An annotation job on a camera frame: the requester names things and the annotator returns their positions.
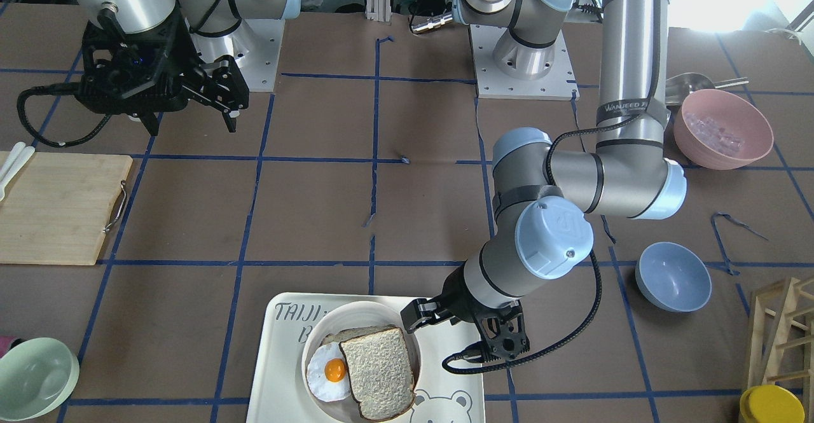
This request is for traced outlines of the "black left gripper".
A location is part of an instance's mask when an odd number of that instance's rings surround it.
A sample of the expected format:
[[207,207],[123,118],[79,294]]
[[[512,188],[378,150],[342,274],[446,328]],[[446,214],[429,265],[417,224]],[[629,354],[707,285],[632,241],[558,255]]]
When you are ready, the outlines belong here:
[[480,340],[463,350],[459,356],[470,363],[490,363],[514,360],[529,352],[530,341],[525,333],[523,310],[518,301],[503,308],[492,308],[478,302],[465,285],[464,268],[454,270],[446,279],[436,298],[416,298],[401,309],[401,320],[407,333],[442,322],[470,322]]

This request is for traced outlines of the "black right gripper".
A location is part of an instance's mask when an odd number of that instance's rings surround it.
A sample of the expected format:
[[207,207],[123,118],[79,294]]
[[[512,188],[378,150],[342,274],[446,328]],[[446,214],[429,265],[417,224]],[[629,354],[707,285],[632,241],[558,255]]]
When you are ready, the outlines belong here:
[[157,113],[183,110],[192,98],[216,108],[230,133],[237,130],[250,91],[233,56],[204,64],[185,19],[171,13],[153,29],[125,34],[114,13],[99,13],[85,28],[84,75],[76,98],[98,114],[126,114],[157,136]]

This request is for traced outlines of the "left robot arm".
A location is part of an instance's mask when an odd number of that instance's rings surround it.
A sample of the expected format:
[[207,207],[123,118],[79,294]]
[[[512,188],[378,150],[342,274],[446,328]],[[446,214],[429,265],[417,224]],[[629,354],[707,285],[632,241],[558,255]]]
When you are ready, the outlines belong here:
[[[587,214],[668,218],[687,191],[683,168],[663,156],[670,0],[602,0],[600,103],[592,128],[556,139],[533,127],[510,130],[492,148],[498,232],[445,280],[440,295],[407,304],[410,333],[450,321],[476,325],[480,339],[442,362],[474,375],[535,361],[573,341],[594,320],[602,278]],[[563,339],[529,353],[521,298],[592,263],[588,315]]]

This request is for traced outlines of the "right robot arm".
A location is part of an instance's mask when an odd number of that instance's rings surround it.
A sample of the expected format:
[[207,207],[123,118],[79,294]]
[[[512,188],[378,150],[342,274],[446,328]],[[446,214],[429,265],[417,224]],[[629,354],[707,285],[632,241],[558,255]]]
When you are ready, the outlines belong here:
[[191,101],[236,131],[251,92],[271,90],[280,36],[301,0],[77,0],[86,11],[76,100],[105,118],[125,114],[152,136],[159,113]]

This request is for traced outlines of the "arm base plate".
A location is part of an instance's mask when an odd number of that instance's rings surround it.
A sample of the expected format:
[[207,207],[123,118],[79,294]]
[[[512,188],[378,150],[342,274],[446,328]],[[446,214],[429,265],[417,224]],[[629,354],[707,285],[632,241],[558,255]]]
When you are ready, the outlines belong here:
[[285,20],[250,19],[220,38],[200,34],[191,38],[207,63],[232,55],[250,92],[273,92],[285,26]]
[[471,25],[470,38],[481,99],[581,97],[562,32],[540,50],[518,44],[504,27]]

